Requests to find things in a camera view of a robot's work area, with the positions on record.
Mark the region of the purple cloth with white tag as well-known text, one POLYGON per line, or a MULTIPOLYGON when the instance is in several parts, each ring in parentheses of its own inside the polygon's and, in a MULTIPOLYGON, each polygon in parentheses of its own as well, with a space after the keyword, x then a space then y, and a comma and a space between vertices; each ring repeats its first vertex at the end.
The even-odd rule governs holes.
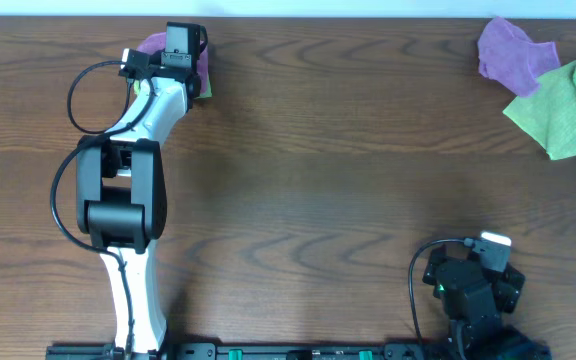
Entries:
MULTIPOLYGON (((166 45, 166 33, 165 32, 154 33, 148 36, 146 39, 144 39, 137 46, 137 50, 143 53, 147 53, 149 55, 153 55, 157 51, 164 50, 165 45, 166 45)), ((209 79, 208 69, 209 69, 209 51, 208 48, 205 48, 200 54, 197 63, 197 70, 198 74, 200 75, 202 83, 205 80, 209 79)))

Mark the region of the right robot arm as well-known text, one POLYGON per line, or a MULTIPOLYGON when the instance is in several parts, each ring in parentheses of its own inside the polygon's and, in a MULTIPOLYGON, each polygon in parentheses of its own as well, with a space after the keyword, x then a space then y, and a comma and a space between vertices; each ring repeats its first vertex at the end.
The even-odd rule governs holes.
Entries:
POLYGON ((444 245, 430 253, 422 281, 433 287, 449 319, 445 340, 424 349, 427 359, 547 360, 548 346, 505 325, 514 312, 525 276, 509 265, 510 247, 471 241, 464 259, 444 245))

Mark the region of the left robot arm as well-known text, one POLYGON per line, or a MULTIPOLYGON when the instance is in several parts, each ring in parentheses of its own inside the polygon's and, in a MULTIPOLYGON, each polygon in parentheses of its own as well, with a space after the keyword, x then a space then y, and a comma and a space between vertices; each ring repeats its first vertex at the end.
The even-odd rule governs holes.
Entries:
POLYGON ((108 359, 159 359, 167 322, 156 276, 167 219, 161 150, 200 97, 206 29, 170 22, 154 50, 125 49, 119 76, 136 95, 109 129, 87 131, 76 155, 77 225, 108 273, 116 335, 108 359))

